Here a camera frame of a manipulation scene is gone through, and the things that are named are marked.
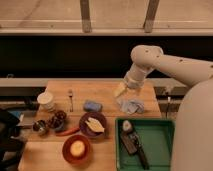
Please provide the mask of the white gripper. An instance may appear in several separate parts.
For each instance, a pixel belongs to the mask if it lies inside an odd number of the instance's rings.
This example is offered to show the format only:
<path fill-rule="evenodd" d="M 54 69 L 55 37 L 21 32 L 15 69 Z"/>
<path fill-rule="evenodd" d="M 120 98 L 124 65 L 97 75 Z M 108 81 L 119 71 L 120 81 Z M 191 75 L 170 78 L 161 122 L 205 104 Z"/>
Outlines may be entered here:
<path fill-rule="evenodd" d="M 133 64 L 130 70 L 126 73 L 124 82 L 121 82 L 115 89 L 114 96 L 119 97 L 122 95 L 127 90 L 127 87 L 129 89 L 140 88 L 143 85 L 147 74 L 148 71 L 146 68 L 138 67 L 137 65 Z"/>

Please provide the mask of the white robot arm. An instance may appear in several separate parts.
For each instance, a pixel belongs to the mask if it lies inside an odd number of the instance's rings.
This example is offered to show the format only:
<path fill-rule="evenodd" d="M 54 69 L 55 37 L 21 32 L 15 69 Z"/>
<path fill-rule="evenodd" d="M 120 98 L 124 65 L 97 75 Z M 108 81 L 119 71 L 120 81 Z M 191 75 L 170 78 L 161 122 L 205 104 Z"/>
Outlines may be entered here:
<path fill-rule="evenodd" d="M 213 171 L 213 62 L 166 55 L 149 45 L 134 47 L 131 59 L 115 96 L 141 88 L 154 69 L 189 86 L 176 117 L 170 171 Z"/>

